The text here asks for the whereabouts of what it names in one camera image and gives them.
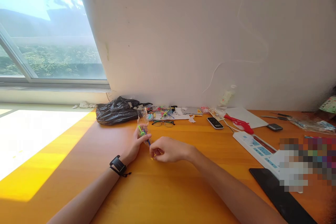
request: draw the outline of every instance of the power strip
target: power strip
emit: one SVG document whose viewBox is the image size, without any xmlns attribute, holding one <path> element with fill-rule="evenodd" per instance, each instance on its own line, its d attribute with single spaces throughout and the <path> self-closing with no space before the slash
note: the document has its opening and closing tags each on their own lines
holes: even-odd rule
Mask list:
<svg viewBox="0 0 336 224">
<path fill-rule="evenodd" d="M 277 179 L 280 177 L 280 167 L 279 165 L 272 162 L 273 154 L 267 150 L 263 145 L 258 143 L 253 136 L 247 134 L 246 132 L 235 132 L 233 137 L 240 143 L 245 150 L 247 150 L 263 167 L 269 169 Z"/>
</svg>

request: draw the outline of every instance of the black plastic bag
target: black plastic bag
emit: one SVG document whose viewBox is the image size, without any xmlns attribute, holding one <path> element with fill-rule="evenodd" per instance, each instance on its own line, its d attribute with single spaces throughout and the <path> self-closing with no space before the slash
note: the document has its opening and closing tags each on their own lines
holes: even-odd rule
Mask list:
<svg viewBox="0 0 336 224">
<path fill-rule="evenodd" d="M 103 125 L 114 125 L 137 119 L 138 111 L 133 108 L 141 104 L 146 106 L 151 103 L 140 103 L 138 100 L 125 99 L 119 96 L 109 103 L 98 104 L 96 109 L 97 122 Z"/>
</svg>

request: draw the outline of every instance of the left hand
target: left hand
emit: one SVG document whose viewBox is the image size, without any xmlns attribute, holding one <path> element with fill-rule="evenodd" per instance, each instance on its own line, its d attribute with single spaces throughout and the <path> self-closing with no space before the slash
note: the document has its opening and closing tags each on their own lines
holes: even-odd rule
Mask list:
<svg viewBox="0 0 336 224">
<path fill-rule="evenodd" d="M 142 137 L 139 135 L 139 129 L 136 128 L 133 136 L 131 145 L 125 150 L 125 152 L 120 155 L 120 160 L 123 162 L 124 165 L 129 165 L 137 156 L 140 148 L 140 144 L 149 138 L 151 138 L 152 134 L 147 134 Z"/>
</svg>

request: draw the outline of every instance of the red object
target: red object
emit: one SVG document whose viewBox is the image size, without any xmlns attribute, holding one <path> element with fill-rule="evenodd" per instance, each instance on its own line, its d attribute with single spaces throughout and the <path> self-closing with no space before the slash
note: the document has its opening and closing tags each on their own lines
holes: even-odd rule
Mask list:
<svg viewBox="0 0 336 224">
<path fill-rule="evenodd" d="M 242 126 L 246 133 L 254 134 L 254 131 L 253 131 L 253 129 L 251 129 L 249 123 L 247 123 L 245 121 L 238 120 L 236 118 L 233 118 L 233 117 L 229 116 L 228 114 L 225 114 L 224 118 L 227 118 L 227 119 L 231 120 L 234 124 Z"/>
</svg>

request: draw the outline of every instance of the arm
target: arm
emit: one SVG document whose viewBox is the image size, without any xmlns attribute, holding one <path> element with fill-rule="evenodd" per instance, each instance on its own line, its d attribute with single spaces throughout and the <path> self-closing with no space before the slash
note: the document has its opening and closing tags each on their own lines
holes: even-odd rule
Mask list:
<svg viewBox="0 0 336 224">
<path fill-rule="evenodd" d="M 203 175 L 242 224 L 286 224 L 278 212 L 239 180 L 216 165 L 194 146 L 161 137 L 150 146 L 151 156 L 161 162 L 187 160 Z"/>
<path fill-rule="evenodd" d="M 126 166 L 136 158 L 140 144 L 152 136 L 148 134 L 139 138 L 138 132 L 136 129 L 129 148 L 120 155 L 120 161 Z M 118 178 L 119 175 L 115 171 L 107 168 L 99 178 L 65 205 L 48 224 L 90 223 Z"/>
</svg>

